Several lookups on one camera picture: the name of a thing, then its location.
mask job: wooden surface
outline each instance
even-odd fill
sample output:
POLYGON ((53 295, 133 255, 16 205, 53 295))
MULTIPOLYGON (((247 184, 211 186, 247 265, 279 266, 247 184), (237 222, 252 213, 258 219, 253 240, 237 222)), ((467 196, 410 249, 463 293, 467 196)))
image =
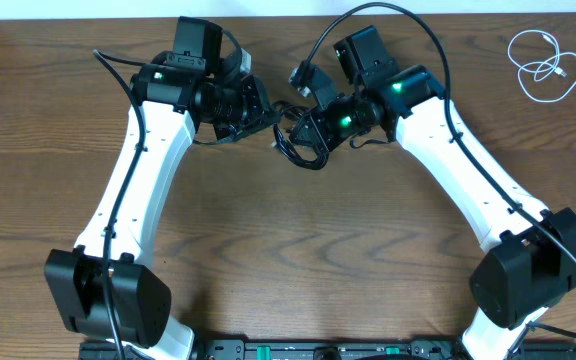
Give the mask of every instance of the wooden surface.
MULTIPOLYGON (((217 21, 252 54, 273 100, 305 103, 287 78, 331 19, 217 21)), ((443 42, 454 98, 475 135, 536 197, 576 211, 576 89, 560 103, 536 104, 506 58, 510 38, 529 28, 576 51, 576 15, 424 19, 443 42)), ((91 51, 150 59, 171 48, 175 23, 0 22, 0 358, 76 356, 83 337, 64 329, 43 264, 50 249, 72 247, 96 208, 129 106, 91 51)), ((425 64, 442 78, 430 40, 411 21, 354 17, 316 57, 340 87, 347 89, 331 45, 369 24, 402 67, 425 64)), ((522 44, 520 60, 552 52, 538 37, 522 44)), ((564 83, 572 81, 575 63, 563 67, 564 83)), ((561 85, 552 79, 543 95, 561 85)), ((208 134, 203 128, 199 138, 208 134)), ((290 164, 271 142, 264 131, 184 157, 155 254, 173 313, 197 328, 250 338, 460 335, 476 309, 468 277, 483 254, 429 173, 397 144, 358 151, 344 144, 313 172, 290 164)), ((544 321, 576 331, 576 290, 544 321)))

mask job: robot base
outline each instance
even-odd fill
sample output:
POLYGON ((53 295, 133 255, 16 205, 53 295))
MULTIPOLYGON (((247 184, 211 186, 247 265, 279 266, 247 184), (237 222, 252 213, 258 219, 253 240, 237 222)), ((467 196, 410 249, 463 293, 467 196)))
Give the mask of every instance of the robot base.
MULTIPOLYGON (((384 343, 334 342, 245 342, 242 340, 210 340, 202 351, 194 352, 192 360, 360 360, 368 359, 425 359, 468 360, 457 340, 397 341, 384 343)), ((81 360, 114 359, 116 348, 111 343, 82 343, 81 360)), ((133 348, 126 347, 127 360, 150 358, 133 348)), ((576 344, 566 342, 527 342, 508 360, 576 360, 576 344)))

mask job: black connector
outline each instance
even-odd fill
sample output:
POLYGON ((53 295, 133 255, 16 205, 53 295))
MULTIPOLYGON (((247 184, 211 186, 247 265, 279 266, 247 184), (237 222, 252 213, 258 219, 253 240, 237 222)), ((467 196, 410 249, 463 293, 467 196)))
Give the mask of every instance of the black connector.
MULTIPOLYGON (((66 329, 100 339, 112 338, 102 294, 103 261, 72 252, 52 250, 44 275, 66 329)), ((170 315, 170 289, 147 267, 129 256, 111 260, 114 310, 122 341, 148 348, 159 342, 170 315)))
MULTIPOLYGON (((544 214, 542 226, 576 257, 575 213, 565 208, 544 214)), ((534 226, 518 235, 506 231, 500 238, 502 243, 486 254, 470 277, 470 291, 492 322, 514 329, 576 287, 576 266, 534 226)))
POLYGON ((358 74, 380 65, 388 64, 390 73, 399 72, 395 59, 390 56, 372 25, 340 40, 334 48, 349 84, 353 84, 357 77, 358 85, 363 85, 363 79, 358 74))
POLYGON ((222 29, 210 21, 179 17, 169 66, 199 71, 208 76, 219 70, 222 29))

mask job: black cable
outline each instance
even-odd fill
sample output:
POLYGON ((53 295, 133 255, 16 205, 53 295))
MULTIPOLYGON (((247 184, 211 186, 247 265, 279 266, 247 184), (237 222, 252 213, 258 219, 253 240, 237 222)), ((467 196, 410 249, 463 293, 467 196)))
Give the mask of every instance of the black cable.
MULTIPOLYGON (((106 302, 106 309, 108 311, 108 318, 110 320, 110 327, 112 329, 112 334, 115 340, 115 345, 117 346, 117 354, 119 355, 120 360, 124 360, 126 355, 124 354, 124 348, 121 343, 121 335, 119 334, 119 326, 117 324, 117 318, 115 316, 115 304, 112 299, 112 290, 111 290, 111 282, 110 282, 110 244, 112 239, 115 237, 115 222, 117 220, 117 213, 119 212, 119 208, 121 207, 121 202, 126 194, 126 190, 128 189, 128 184, 130 184, 130 179, 132 178, 133 173, 135 172, 135 168, 137 167, 137 163, 139 162, 139 157, 141 156, 141 152, 144 151, 144 143, 146 140, 146 127, 143 118, 143 114, 141 113, 141 109, 139 108, 139 104, 137 100, 133 96, 132 92, 130 91, 130 87, 126 84, 126 82, 121 78, 121 75, 115 70, 107 61, 106 58, 109 60, 113 60, 116 58, 107 57, 105 54, 94 50, 93 55, 99 62, 112 74, 112 76, 117 80, 121 88, 124 90, 128 99, 130 100, 130 104, 135 111, 135 115, 137 117, 137 124, 139 126, 139 140, 137 141, 137 145, 135 146, 135 154, 133 155, 132 161, 130 162, 130 166, 128 167, 128 171, 126 172, 126 177, 121 184, 121 188, 119 189, 119 193, 117 194, 117 199, 115 200, 114 205, 112 206, 112 210, 110 211, 110 216, 108 217, 108 225, 104 229, 104 246, 103 246, 103 282, 102 282, 102 290, 104 294, 104 300, 106 302)), ((128 61, 119 61, 122 64, 128 63, 128 61)))
POLYGON ((390 141, 383 141, 383 140, 377 140, 377 139, 368 139, 368 140, 364 141, 363 143, 361 143, 361 145, 359 145, 359 146, 355 145, 355 139, 356 139, 357 137, 359 137, 359 136, 364 136, 364 135, 370 133, 370 131, 371 131, 371 128, 368 127, 368 128, 365 128, 365 129, 361 130, 361 131, 358 132, 357 134, 353 135, 353 136, 350 138, 350 142, 349 142, 349 143, 350 143, 350 147, 356 150, 356 149, 361 149, 362 147, 364 147, 364 146, 366 146, 366 145, 370 145, 370 144, 374 144, 374 145, 388 145, 388 144, 391 143, 390 141))
MULTIPOLYGON (((289 102, 283 100, 276 101, 272 104, 272 106, 275 108, 277 106, 280 107, 280 117, 292 114, 292 116, 296 117, 295 120, 301 120, 303 114, 308 110, 308 108, 305 106, 292 105, 289 102)), ((290 141, 285 139, 284 134, 282 134, 278 124, 273 125, 272 130, 275 135, 277 148, 293 164, 309 170, 321 170, 328 163, 328 154, 317 154, 317 158, 315 160, 306 160, 302 158, 301 155, 299 155, 297 152, 297 149, 295 149, 295 147, 290 143, 290 141)))
POLYGON ((235 46, 235 53, 237 54, 237 55, 235 55, 236 56, 236 62, 235 62, 234 68, 232 70, 230 70, 227 77, 224 79, 224 83, 229 84, 231 81, 233 81, 237 77, 237 75, 239 75, 239 72, 240 72, 239 69, 241 68, 241 62, 242 62, 243 54, 241 52, 241 46, 239 46, 239 42, 230 33, 230 31, 221 30, 221 32, 226 34, 226 36, 230 39, 232 44, 235 46))
POLYGON ((155 55, 155 57, 152 58, 152 61, 150 63, 156 65, 163 65, 166 62, 166 59, 168 59, 169 54, 172 54, 172 51, 164 50, 159 54, 155 55))
MULTIPOLYGON (((441 57, 441 63, 443 65, 444 77, 445 77, 444 113, 446 116, 446 123, 448 124, 450 134, 453 136, 453 140, 451 140, 451 142, 454 141, 457 143, 457 145, 459 146, 461 151, 468 158, 468 160, 470 160, 472 165, 490 183, 490 185, 495 189, 495 191, 497 191, 497 193, 499 193, 501 198, 504 199, 504 201, 506 201, 508 203, 508 205, 510 206, 510 208, 513 211, 516 211, 519 215, 521 215, 524 219, 526 219, 526 221, 528 221, 535 228, 537 228, 539 231, 541 231, 550 241, 552 241, 555 244, 555 246, 557 246, 557 248, 559 248, 559 250, 561 250, 562 253, 564 253, 568 258, 570 258, 570 260, 576 266, 576 257, 557 239, 556 236, 551 234, 550 231, 548 231, 546 228, 544 228, 539 223, 539 221, 537 221, 534 217, 532 217, 525 210, 523 210, 521 207, 521 204, 516 203, 510 197, 510 195, 508 195, 508 193, 506 193, 506 191, 504 191, 504 189, 495 181, 495 179, 493 179, 492 176, 490 176, 490 174, 488 174, 486 169, 484 169, 484 167, 479 163, 479 161, 474 157, 474 155, 470 152, 470 150, 468 150, 468 147, 466 147, 466 145, 464 144, 463 140, 461 139, 461 133, 459 133, 457 131, 457 129, 455 128, 455 125, 453 124, 452 116, 450 113, 450 69, 448 66, 448 59, 446 58, 446 53, 444 52, 444 49, 441 46, 441 43, 439 42, 439 39, 437 38, 435 33, 417 15, 415 15, 414 13, 412 13, 412 12, 402 8, 402 7, 399 7, 397 5, 393 5, 393 4, 389 4, 389 3, 383 3, 383 2, 366 3, 363 5, 357 6, 356 8, 354 8, 354 9, 346 12, 345 14, 341 15, 340 17, 338 17, 335 21, 333 21, 332 24, 330 24, 330 26, 328 26, 328 28, 323 32, 323 34, 321 35, 321 37, 317 41, 317 43, 315 43, 315 46, 313 47, 312 51, 310 52, 310 55, 308 55, 308 58, 306 59, 304 68, 308 69, 308 67, 310 66, 310 62, 312 61, 312 58, 315 56, 315 53, 317 52, 317 49, 319 49, 319 46, 321 45, 321 43, 324 41, 324 39, 326 38, 328 33, 330 33, 330 31, 333 28, 335 28, 335 26, 337 26, 343 20, 348 18, 350 15, 352 15, 352 14, 354 14, 360 10, 367 9, 370 7, 385 7, 388 9, 392 9, 392 10, 401 12, 402 14, 410 17, 415 22, 417 22, 417 24, 419 24, 426 31, 426 33, 428 34, 428 36, 430 37, 430 39, 434 43, 435 47, 437 48, 437 51, 439 52, 439 57, 441 57)), ((563 329, 560 329, 560 328, 557 328, 554 326, 550 326, 550 325, 546 325, 546 324, 542 324, 539 322, 529 322, 527 324, 527 326, 541 328, 541 329, 553 332, 555 334, 564 335, 564 336, 568 336, 568 337, 576 339, 576 332, 563 330, 563 329)))
POLYGON ((132 61, 132 60, 126 60, 126 59, 121 59, 118 57, 114 57, 112 55, 108 55, 105 53, 102 53, 99 50, 94 50, 94 52, 97 52, 97 54, 99 54, 102 58, 106 59, 106 60, 110 60, 110 61, 114 61, 116 63, 120 63, 120 64, 126 64, 126 65, 132 65, 132 66, 144 66, 146 65, 146 63, 143 63, 141 61, 132 61))

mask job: black plastic part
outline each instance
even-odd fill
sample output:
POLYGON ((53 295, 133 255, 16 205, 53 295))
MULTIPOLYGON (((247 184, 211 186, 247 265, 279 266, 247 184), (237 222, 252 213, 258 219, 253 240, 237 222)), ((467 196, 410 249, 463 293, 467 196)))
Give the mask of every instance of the black plastic part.
POLYGON ((281 116, 270 106, 268 92, 260 78, 250 75, 241 81, 239 92, 244 99, 246 116, 236 126, 238 141, 281 121, 281 116))
MULTIPOLYGON (((44 274, 66 329, 112 338, 102 293, 101 258, 52 250, 44 274)), ((150 347, 159 341, 170 315, 170 289, 147 267, 111 261, 112 294, 123 341, 150 347)))
MULTIPOLYGON (((156 360, 139 352, 132 346, 124 346, 126 360, 156 360)), ((78 360, 116 360, 117 347, 107 342, 85 342, 79 344, 78 360)))
MULTIPOLYGON (((174 106, 174 111, 192 110, 192 103, 203 75, 188 69, 172 66, 145 64, 132 76, 130 86, 137 102, 152 101, 174 106)), ((195 132, 199 130, 200 117, 192 114, 195 132)))
MULTIPOLYGON (((134 354, 126 348, 128 359, 134 354)), ((378 356, 383 360, 469 360, 470 357, 459 341, 414 340, 395 343, 315 343, 315 342, 244 342, 241 340, 212 340, 205 343, 205 356, 191 360, 360 360, 378 356)), ((82 343, 79 359, 113 359, 113 344, 82 343)), ((527 343, 507 360, 576 360, 576 344, 527 343)))
POLYGON ((348 137, 379 125, 392 142, 399 117, 406 118, 416 105, 443 96, 439 81, 421 65, 398 74, 377 76, 371 72, 364 79, 366 87, 359 93, 337 97, 325 108, 309 110, 293 129, 290 141, 325 154, 348 137))
POLYGON ((210 21, 179 17, 166 64, 210 75, 219 69, 222 30, 210 21))
MULTIPOLYGON (((576 257, 576 215, 545 213, 541 224, 576 257)), ((576 266, 539 230, 506 231, 470 277, 479 307, 497 326, 514 329, 541 307, 552 307, 576 287, 576 266)))
POLYGON ((316 65, 306 67, 303 61, 290 81, 298 89, 308 87, 318 105, 304 114, 290 141, 310 146, 318 155, 328 154, 350 136, 377 125, 388 142, 393 142, 400 117, 412 115, 416 105, 430 98, 444 96, 443 87, 425 67, 416 65, 400 72, 374 26, 342 39, 334 47, 344 74, 355 86, 351 96, 337 94, 332 80, 321 69, 316 65))
POLYGON ((248 115, 240 91, 202 82, 195 91, 194 108, 201 122, 217 128, 240 124, 248 115))
MULTIPOLYGON (((395 59, 388 54, 377 29, 372 25, 345 37, 334 48, 349 84, 353 84, 357 73, 382 64, 390 63, 392 72, 399 72, 395 59)), ((363 84, 361 78, 358 81, 360 85, 363 84)))

